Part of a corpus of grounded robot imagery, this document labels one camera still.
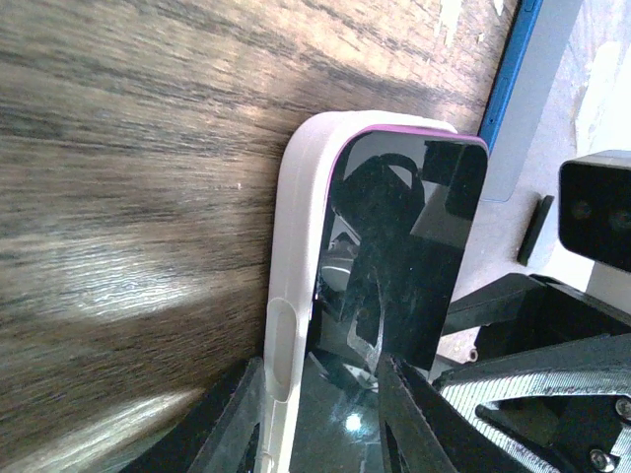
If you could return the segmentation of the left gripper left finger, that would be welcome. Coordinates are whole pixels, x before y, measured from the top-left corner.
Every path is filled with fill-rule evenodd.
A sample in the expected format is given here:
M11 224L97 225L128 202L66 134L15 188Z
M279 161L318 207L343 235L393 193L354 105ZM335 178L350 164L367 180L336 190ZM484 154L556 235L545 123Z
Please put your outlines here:
M124 472L252 472L262 423L263 360L225 372L162 439Z

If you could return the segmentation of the white phone case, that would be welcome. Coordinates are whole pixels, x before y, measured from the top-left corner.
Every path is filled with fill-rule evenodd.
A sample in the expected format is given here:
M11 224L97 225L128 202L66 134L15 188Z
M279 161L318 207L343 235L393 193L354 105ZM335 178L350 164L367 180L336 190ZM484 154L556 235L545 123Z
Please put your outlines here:
M357 135L390 127L453 133L448 122L382 110L329 111L291 136L278 176L264 335L263 422L257 472L289 469L298 418L325 204L340 152Z

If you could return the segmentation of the pink phone black screen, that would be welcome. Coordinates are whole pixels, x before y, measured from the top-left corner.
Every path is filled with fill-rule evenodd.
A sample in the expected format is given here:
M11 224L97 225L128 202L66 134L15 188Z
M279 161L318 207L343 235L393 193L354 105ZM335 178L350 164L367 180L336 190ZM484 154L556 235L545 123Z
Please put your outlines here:
M317 200L291 471L382 470L379 361L434 364L487 164L478 137L402 125L335 149Z

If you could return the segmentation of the blue phone black screen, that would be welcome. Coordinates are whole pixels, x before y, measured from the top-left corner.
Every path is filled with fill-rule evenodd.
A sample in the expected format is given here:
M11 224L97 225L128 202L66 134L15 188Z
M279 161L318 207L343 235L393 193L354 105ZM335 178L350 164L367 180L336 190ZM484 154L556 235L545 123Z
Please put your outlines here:
M511 198L534 148L629 157L629 116L629 2L519 2L479 128L483 200Z

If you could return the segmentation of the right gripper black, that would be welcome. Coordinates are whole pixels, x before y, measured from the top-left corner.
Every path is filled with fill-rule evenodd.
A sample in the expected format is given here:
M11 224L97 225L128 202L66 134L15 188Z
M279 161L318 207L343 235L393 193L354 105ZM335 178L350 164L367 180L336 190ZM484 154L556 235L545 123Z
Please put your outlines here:
M447 333L477 327L479 358L435 388L491 444L491 469L630 468L630 293L508 274L456 301Z

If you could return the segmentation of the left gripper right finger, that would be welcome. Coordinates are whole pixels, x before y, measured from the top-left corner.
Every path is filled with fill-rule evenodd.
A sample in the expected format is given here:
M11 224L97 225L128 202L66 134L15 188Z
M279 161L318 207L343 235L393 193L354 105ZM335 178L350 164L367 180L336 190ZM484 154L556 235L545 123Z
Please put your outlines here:
M397 359L382 355L378 382L385 472L456 472L415 401Z

